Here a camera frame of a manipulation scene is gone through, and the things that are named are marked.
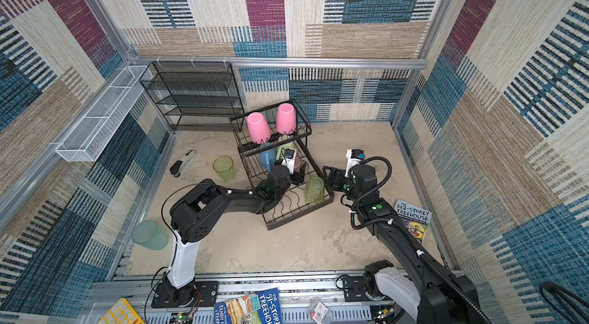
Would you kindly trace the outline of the teal cup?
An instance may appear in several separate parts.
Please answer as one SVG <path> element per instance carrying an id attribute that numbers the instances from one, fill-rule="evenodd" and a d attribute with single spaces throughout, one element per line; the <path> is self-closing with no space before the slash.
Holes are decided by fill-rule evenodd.
<path id="1" fill-rule="evenodd" d="M 150 250 L 162 250 L 169 241 L 167 232 L 153 220 L 144 220 L 137 224 L 132 230 L 131 239 L 135 244 Z"/>

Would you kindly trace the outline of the white blue-handled mug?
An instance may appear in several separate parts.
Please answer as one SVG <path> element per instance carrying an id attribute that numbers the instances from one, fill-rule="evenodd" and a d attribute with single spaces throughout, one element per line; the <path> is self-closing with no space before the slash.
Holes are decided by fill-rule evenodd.
<path id="1" fill-rule="evenodd" d="M 262 152 L 259 154 L 260 164 L 265 171 L 271 172 L 276 161 L 276 150 L 270 143 L 262 144 L 261 148 Z"/>

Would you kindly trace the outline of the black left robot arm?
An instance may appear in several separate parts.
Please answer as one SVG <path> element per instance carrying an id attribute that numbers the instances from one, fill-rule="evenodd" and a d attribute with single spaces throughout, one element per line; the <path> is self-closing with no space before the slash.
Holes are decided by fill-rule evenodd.
<path id="1" fill-rule="evenodd" d="M 278 205 L 292 185 L 304 180 L 304 169 L 291 172 L 286 166 L 274 166 L 267 179 L 253 189 L 229 189 L 208 178 L 198 183 L 170 209 L 175 250 L 163 282 L 167 294 L 174 299 L 192 295 L 200 241 L 223 214 L 263 215 Z"/>

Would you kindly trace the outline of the green glass cup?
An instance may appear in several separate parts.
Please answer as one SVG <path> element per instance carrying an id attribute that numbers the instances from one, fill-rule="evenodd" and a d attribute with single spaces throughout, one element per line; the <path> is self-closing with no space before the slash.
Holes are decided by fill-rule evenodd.
<path id="1" fill-rule="evenodd" d="M 320 177 L 310 178 L 304 190 L 305 201 L 308 204 L 320 203 L 324 199 L 325 183 Z"/>
<path id="2" fill-rule="evenodd" d="M 228 155 L 218 157 L 213 163 L 213 170 L 223 181 L 231 181 L 236 177 L 234 160 Z"/>

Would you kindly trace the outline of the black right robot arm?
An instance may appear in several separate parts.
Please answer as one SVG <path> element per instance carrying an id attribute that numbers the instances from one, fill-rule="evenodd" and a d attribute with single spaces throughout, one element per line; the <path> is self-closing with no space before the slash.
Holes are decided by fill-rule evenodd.
<path id="1" fill-rule="evenodd" d="M 349 171 L 325 166 L 326 185 L 351 201 L 351 227 L 364 228 L 401 263 L 379 261 L 364 272 L 368 296 L 386 296 L 418 323 L 488 323 L 474 283 L 440 264 L 403 224 L 394 207 L 380 196 L 384 185 L 369 164 Z"/>

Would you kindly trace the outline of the pink translucent glass cup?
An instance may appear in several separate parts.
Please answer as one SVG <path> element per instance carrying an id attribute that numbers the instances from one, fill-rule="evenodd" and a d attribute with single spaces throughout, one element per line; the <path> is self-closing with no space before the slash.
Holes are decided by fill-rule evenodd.
<path id="1" fill-rule="evenodd" d="M 296 155 L 294 159 L 294 172 L 300 172 L 302 167 L 305 165 L 305 162 L 301 159 L 299 155 Z"/>

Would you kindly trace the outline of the pink plastic cup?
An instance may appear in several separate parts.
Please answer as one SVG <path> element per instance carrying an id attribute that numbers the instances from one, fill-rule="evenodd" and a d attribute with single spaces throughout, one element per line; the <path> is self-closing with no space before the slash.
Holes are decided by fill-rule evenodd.
<path id="1" fill-rule="evenodd" d="M 256 144 L 267 143 L 271 131 L 265 117 L 260 112 L 252 112 L 247 117 L 247 126 L 251 140 Z"/>
<path id="2" fill-rule="evenodd" d="M 282 135 L 289 135 L 296 131 L 297 114 L 291 103 L 282 103 L 276 116 L 276 129 Z"/>

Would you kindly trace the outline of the light green ceramic mug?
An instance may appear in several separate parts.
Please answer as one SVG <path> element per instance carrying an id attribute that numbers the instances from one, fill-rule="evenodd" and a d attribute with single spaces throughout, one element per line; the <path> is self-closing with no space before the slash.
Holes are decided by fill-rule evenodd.
<path id="1" fill-rule="evenodd" d="M 283 142 L 283 141 L 286 141 L 286 140 L 289 140 L 289 139 L 290 139 L 290 136 L 289 135 L 282 135 L 279 138 L 279 141 L 280 142 Z M 291 141 L 291 142 L 288 142 L 288 143 L 281 144 L 277 148 L 277 159 L 282 159 L 284 157 L 287 149 L 294 149 L 294 150 L 296 150 L 297 147 L 295 145 L 295 142 L 294 141 Z"/>

